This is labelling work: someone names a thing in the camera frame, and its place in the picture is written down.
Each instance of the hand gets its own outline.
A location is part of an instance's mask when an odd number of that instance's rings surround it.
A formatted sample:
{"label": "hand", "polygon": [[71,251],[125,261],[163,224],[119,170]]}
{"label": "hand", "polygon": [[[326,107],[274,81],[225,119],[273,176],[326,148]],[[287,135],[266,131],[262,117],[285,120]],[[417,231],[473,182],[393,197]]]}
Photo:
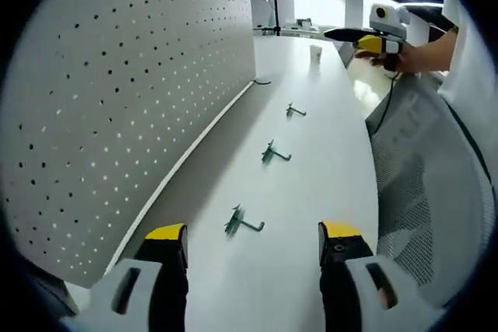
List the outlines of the hand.
{"label": "hand", "polygon": [[[396,65],[396,71],[401,73],[418,73],[421,69],[421,56],[416,47],[404,42],[402,52],[398,55],[400,62]],[[372,66],[383,65],[385,58],[379,58],[378,54],[370,51],[359,51],[355,58],[371,58]]]}

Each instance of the table surface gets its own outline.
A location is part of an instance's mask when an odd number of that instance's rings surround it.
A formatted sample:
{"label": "table surface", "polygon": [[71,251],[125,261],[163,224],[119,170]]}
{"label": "table surface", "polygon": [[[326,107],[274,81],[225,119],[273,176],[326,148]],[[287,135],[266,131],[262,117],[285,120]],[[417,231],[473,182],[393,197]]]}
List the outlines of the table surface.
{"label": "table surface", "polygon": [[[178,170],[124,251],[131,257],[156,227],[188,224],[186,328],[324,330],[319,290],[320,220],[348,222],[373,251],[377,186],[361,107],[330,42],[255,37],[258,79]],[[310,63],[310,45],[323,47]],[[307,112],[286,116],[287,105]],[[275,148],[290,162],[261,153]],[[232,208],[247,221],[224,233]]]}

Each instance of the white pegboard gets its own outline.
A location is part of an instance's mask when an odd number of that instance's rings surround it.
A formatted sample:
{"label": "white pegboard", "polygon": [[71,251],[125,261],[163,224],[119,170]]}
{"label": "white pegboard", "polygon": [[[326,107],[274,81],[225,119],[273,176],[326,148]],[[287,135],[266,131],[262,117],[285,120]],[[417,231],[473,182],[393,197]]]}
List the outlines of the white pegboard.
{"label": "white pegboard", "polygon": [[254,76],[250,0],[43,0],[0,116],[21,253],[94,283],[161,180]]}

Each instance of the ceiling light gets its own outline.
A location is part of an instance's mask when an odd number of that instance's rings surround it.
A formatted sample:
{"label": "ceiling light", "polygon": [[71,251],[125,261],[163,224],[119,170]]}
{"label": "ceiling light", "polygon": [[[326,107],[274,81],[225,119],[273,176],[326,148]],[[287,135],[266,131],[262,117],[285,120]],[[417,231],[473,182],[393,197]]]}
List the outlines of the ceiling light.
{"label": "ceiling light", "polygon": [[432,3],[432,2],[409,2],[409,3],[399,3],[400,6],[404,7],[434,7],[443,8],[443,3]]}

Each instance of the white device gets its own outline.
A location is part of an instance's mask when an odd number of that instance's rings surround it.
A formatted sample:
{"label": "white device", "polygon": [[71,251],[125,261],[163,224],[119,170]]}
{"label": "white device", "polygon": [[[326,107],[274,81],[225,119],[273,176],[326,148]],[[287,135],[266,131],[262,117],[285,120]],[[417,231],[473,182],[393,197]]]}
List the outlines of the white device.
{"label": "white device", "polygon": [[370,27],[382,33],[406,40],[406,26],[410,24],[410,13],[405,7],[373,4],[370,11]]}

